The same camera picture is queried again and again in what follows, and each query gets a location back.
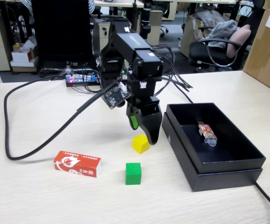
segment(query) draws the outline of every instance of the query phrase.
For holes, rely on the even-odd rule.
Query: green cube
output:
[[[125,184],[134,185],[141,184],[141,164],[127,163],[125,167]]]

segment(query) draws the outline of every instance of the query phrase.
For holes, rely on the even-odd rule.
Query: open black box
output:
[[[198,121],[216,134],[215,147]],[[193,191],[252,185],[262,172],[264,155],[213,103],[167,105],[162,127]]]

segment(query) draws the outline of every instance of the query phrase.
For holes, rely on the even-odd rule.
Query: red box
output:
[[[55,169],[69,173],[97,177],[101,158],[60,151],[54,159]]]

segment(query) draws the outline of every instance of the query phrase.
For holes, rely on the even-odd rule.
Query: wooden table surface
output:
[[[214,102],[266,156],[258,183],[270,196],[270,88],[242,71],[187,74],[193,102]],[[157,89],[165,81],[157,84]],[[234,224],[270,223],[270,203],[255,186],[192,192],[169,142],[143,154],[132,149],[126,106],[110,110],[99,99],[35,155],[5,155],[3,99],[20,83],[0,84],[0,224]],[[13,156],[39,146],[73,115],[88,94],[64,81],[40,82],[9,97]],[[170,84],[159,94],[166,105],[188,103]],[[60,150],[102,158],[97,178],[55,170]],[[140,162],[141,185],[125,185],[125,163]]]

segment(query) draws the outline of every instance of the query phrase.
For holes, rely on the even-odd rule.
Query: bottle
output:
[[[204,124],[202,121],[198,121],[199,134],[204,137],[204,142],[214,147],[217,144],[217,137],[209,125]]]

